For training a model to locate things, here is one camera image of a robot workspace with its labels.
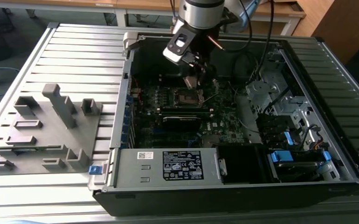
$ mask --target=floor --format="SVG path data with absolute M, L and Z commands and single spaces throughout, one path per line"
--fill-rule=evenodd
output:
M 0 62 L 0 67 L 20 69 L 38 40 L 50 22 L 107 25 L 103 13 L 59 12 L 36 10 L 38 18 L 31 19 L 24 9 L 12 9 L 11 20 L 16 27 L 15 31 L 6 34 L 10 46 L 14 48 L 14 57 Z M 116 25 L 115 16 L 111 15 L 112 25 Z M 130 25 L 136 27 L 170 28 L 172 20 L 170 16 L 143 16 L 143 22 L 136 22 L 136 17 L 130 15 Z M 347 64 L 350 72 L 359 82 L 359 53 Z M 4 94 L 16 77 L 16 72 L 0 70 L 0 94 Z
M 34 47 L 42 37 L 48 23 L 72 23 L 87 25 L 107 25 L 103 13 L 86 12 L 59 12 L 48 10 L 36 10 L 38 18 L 31 19 L 24 9 L 11 9 L 11 20 L 15 25 L 15 31 L 6 34 L 6 40 L 14 48 L 14 56 L 0 62 L 0 67 L 14 67 L 20 69 Z M 112 25 L 118 25 L 115 15 L 110 16 Z M 143 16 L 143 22 L 136 22 L 136 17 L 130 15 L 130 26 L 170 28 L 172 18 L 170 16 Z M 0 70 L 0 94 L 4 94 L 16 77 L 12 70 Z

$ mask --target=blue latch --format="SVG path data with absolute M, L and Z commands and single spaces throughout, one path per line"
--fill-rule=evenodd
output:
M 292 138 L 291 138 L 290 132 L 284 132 L 284 135 L 286 135 L 286 138 L 287 138 L 288 144 L 292 146 L 292 145 L 294 145 L 294 141 L 292 141 Z
M 323 156 L 324 156 L 326 161 L 331 160 L 330 152 L 324 151 Z
M 287 150 L 275 151 L 271 157 L 274 162 L 294 162 L 291 152 Z
M 103 166 L 90 166 L 90 175 L 102 175 Z

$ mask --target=slotted metal surface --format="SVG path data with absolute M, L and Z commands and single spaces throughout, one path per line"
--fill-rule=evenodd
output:
M 124 62 L 122 40 L 128 31 L 170 33 L 162 29 L 71 24 L 48 28 L 0 104 L 0 137 L 14 122 L 16 110 L 12 103 L 18 96 L 35 96 L 36 99 L 46 100 L 40 93 L 43 85 L 59 83 L 63 94 L 68 95 L 72 101 L 95 98 L 104 104 L 92 159 L 102 161 L 108 158 Z M 326 46 L 314 38 L 278 36 L 275 39 L 286 39 L 291 43 L 359 150 L 359 87 L 351 76 Z M 172 223 L 359 213 L 356 195 L 334 198 L 306 209 L 174 217 L 111 217 L 94 200 L 87 183 L 87 174 L 0 176 L 0 222 L 20 219 L 44 223 Z

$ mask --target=table leg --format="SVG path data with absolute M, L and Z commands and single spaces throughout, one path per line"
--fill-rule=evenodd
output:
M 103 15 L 104 15 L 104 20 L 106 20 L 106 25 L 114 26 L 114 13 L 103 13 Z
M 127 10 L 124 8 L 116 8 L 116 15 L 118 15 L 118 25 L 119 25 L 119 27 L 128 26 Z
M 299 21 L 300 21 L 299 17 L 292 17 L 290 19 L 290 22 L 286 24 L 280 35 L 291 36 L 295 31 Z
M 28 13 L 30 18 L 32 18 L 32 19 L 36 18 L 36 10 L 35 9 L 27 9 L 26 11 Z
M 136 16 L 136 22 L 142 22 L 142 16 L 140 16 L 140 14 L 136 14 L 135 16 Z

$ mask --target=motherboard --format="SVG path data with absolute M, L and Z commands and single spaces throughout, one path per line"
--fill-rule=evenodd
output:
M 247 141 L 236 116 L 234 88 L 215 80 L 202 90 L 180 78 L 134 78 L 138 148 L 203 148 Z

